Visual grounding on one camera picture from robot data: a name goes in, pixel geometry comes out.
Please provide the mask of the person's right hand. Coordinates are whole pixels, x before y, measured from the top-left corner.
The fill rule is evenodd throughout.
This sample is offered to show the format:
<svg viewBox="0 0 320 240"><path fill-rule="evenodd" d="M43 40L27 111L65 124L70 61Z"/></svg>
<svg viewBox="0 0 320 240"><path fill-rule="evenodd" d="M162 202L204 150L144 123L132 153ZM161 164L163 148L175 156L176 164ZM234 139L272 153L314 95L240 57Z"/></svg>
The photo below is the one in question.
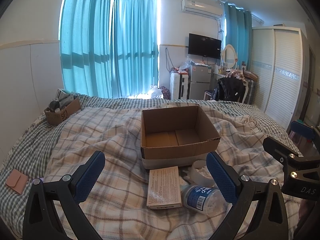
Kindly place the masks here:
<svg viewBox="0 0 320 240"><path fill-rule="evenodd" d="M310 204L310 201L306 199L303 199L300 202L298 225L304 224L305 220L308 218Z"/></svg>

